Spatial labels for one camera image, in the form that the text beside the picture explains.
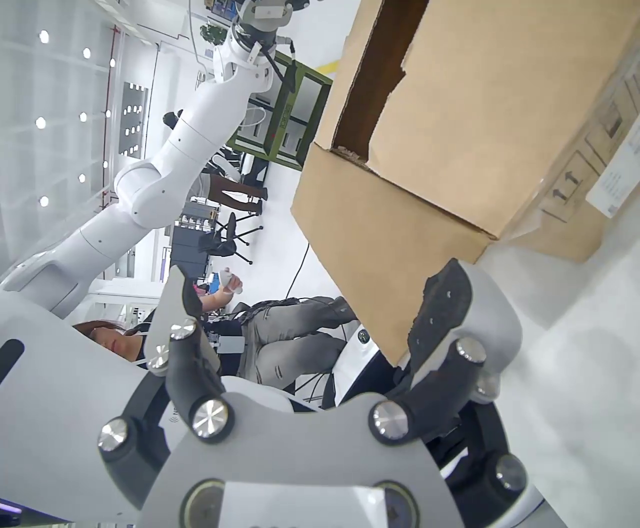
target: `ceiling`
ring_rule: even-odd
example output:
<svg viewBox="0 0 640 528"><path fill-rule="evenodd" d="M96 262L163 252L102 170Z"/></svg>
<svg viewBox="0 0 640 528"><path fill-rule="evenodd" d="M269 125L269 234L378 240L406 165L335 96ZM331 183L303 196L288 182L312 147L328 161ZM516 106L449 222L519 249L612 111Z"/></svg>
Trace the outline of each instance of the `ceiling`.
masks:
<svg viewBox="0 0 640 528"><path fill-rule="evenodd" d="M113 176L106 110L122 94L113 28L90 1L0 2L0 276L101 208Z"/></svg>

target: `cardboard box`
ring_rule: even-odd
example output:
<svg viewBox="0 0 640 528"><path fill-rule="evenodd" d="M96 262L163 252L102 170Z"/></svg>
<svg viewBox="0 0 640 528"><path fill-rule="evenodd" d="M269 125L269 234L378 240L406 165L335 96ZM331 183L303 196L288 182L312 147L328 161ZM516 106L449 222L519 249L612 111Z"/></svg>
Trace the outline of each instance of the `cardboard box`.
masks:
<svg viewBox="0 0 640 528"><path fill-rule="evenodd" d="M585 197L638 115L639 20L636 0L361 1L292 212L390 359L451 257L598 248Z"/></svg>

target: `potted plant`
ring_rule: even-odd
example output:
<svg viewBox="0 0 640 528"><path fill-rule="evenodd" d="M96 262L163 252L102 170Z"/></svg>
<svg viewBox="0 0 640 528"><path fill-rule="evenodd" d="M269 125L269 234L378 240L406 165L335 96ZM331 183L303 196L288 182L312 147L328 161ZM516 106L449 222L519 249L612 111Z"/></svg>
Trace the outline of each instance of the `potted plant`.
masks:
<svg viewBox="0 0 640 528"><path fill-rule="evenodd" d="M225 41L227 38L227 31L228 30L226 28L213 26L212 24L200 26L200 35L202 38L215 46L219 46Z"/></svg>

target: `white robotic arm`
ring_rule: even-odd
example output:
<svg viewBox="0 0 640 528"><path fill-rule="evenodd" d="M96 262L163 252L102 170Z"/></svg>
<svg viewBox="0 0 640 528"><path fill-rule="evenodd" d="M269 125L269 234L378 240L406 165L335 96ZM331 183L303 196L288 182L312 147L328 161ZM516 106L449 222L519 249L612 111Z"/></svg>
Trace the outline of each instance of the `white robotic arm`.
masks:
<svg viewBox="0 0 640 528"><path fill-rule="evenodd" d="M169 139L154 156L129 165L116 176L118 203L54 249L19 264L0 288L21 292L64 318L80 304L102 271L152 229L170 225L180 216L194 180L240 126L250 95L271 87L274 71L266 53L275 53L276 30L291 18L293 8L284 3L246 0L241 18L225 43L216 48L213 78L198 87Z"/></svg>

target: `purple light strip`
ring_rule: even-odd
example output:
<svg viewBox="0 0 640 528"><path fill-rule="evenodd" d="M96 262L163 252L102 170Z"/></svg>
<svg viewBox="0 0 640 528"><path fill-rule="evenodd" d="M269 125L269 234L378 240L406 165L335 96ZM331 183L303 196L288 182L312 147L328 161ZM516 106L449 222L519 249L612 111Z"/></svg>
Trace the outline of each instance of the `purple light strip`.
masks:
<svg viewBox="0 0 640 528"><path fill-rule="evenodd" d="M0 502L0 509L8 511L9 513L16 513L18 515L22 513L22 510L20 508L16 508L15 506L9 506L8 504L3 504L2 502Z"/></svg>

